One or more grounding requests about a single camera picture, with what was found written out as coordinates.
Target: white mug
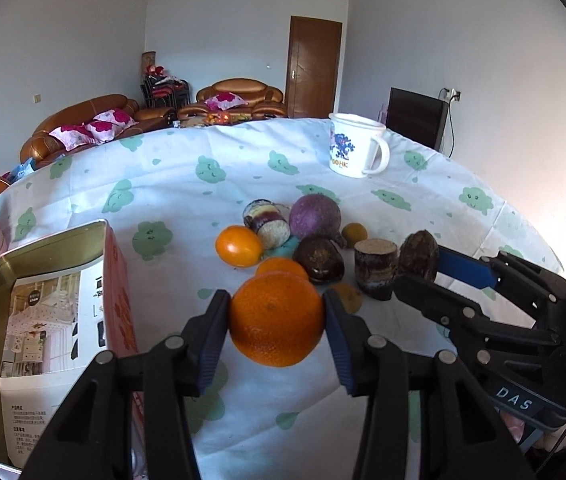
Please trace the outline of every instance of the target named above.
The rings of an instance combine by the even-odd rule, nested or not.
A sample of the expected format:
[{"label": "white mug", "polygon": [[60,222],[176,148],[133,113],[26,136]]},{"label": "white mug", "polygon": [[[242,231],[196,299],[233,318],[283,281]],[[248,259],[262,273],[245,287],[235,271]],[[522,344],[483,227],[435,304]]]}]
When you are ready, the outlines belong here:
[{"label": "white mug", "polygon": [[[384,171],[390,147],[383,139],[384,124],[354,114],[330,114],[330,169],[341,175],[364,178]],[[381,161],[372,169],[378,149]]]}]

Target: tablecloth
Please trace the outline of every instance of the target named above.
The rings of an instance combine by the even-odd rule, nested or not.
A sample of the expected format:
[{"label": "tablecloth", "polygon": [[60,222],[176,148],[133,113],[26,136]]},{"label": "tablecloth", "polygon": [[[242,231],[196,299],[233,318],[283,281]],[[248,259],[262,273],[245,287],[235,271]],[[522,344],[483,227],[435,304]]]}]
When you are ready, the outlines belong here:
[{"label": "tablecloth", "polygon": [[[498,250],[552,271],[560,262],[537,231],[471,172],[440,153],[387,131],[390,164],[354,179],[328,168],[330,121],[270,120],[237,126],[169,128],[110,142],[58,160],[0,195],[0,227],[17,247],[106,218],[128,263],[130,302],[141,351],[202,313],[213,291],[230,292],[253,274],[214,252],[214,239],[242,222],[251,200],[293,204],[308,193],[336,200],[343,225],[363,223],[371,237],[401,244],[427,229],[471,256]],[[293,241],[272,251],[290,254]],[[345,252],[345,281],[354,284]],[[496,320],[531,320],[489,290],[439,276]],[[443,327],[394,298],[366,299],[359,315],[406,351],[453,348]],[[419,453],[417,402],[410,409],[408,478]],[[300,364],[257,365],[228,337],[204,397],[188,400],[188,419],[205,480],[346,480],[351,477],[365,399],[338,384],[324,336]]]}]

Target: mug logo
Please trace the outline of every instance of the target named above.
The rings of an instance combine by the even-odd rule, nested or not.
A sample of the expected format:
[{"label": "mug logo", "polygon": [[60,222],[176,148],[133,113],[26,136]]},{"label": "mug logo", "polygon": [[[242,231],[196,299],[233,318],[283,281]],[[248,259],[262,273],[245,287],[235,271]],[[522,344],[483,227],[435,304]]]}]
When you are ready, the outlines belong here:
[{"label": "mug logo", "polygon": [[354,151],[354,144],[345,134],[332,134],[332,145],[330,146],[330,153],[336,150],[336,157],[349,160],[349,153]]}]

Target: electrical outlet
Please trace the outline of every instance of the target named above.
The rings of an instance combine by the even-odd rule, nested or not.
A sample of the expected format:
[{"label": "electrical outlet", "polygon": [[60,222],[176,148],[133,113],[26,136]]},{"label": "electrical outlet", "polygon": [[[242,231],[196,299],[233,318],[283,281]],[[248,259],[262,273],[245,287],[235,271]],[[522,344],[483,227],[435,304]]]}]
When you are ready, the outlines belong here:
[{"label": "electrical outlet", "polygon": [[452,88],[447,93],[447,102],[451,103],[452,101],[460,101],[461,100],[461,93],[460,91]]}]

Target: brown root vegetable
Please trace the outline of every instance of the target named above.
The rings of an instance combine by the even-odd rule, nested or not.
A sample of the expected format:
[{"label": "brown root vegetable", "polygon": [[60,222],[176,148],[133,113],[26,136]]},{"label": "brown root vegetable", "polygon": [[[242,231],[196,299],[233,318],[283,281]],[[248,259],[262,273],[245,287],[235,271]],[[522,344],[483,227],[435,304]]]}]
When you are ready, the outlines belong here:
[{"label": "brown root vegetable", "polygon": [[361,240],[354,245],[354,274],[360,289],[370,298],[392,298],[399,253],[394,242],[382,238]]},{"label": "brown root vegetable", "polygon": [[428,231],[411,234],[400,246],[396,274],[410,272],[433,282],[438,268],[438,244]]},{"label": "brown root vegetable", "polygon": [[276,204],[259,199],[247,204],[243,210],[243,223],[256,233],[263,249],[275,249],[289,240],[289,224]]},{"label": "brown root vegetable", "polygon": [[367,240],[367,229],[365,229],[364,225],[356,222],[343,227],[341,234],[348,243],[348,249],[353,249],[354,245],[361,240]]},{"label": "brown root vegetable", "polygon": [[338,282],[345,274],[345,263],[338,249],[327,238],[305,238],[294,251],[294,260],[303,266],[312,283]]},{"label": "brown root vegetable", "polygon": [[343,282],[335,283],[330,288],[336,291],[348,314],[357,313],[363,306],[363,295],[357,288]]}]

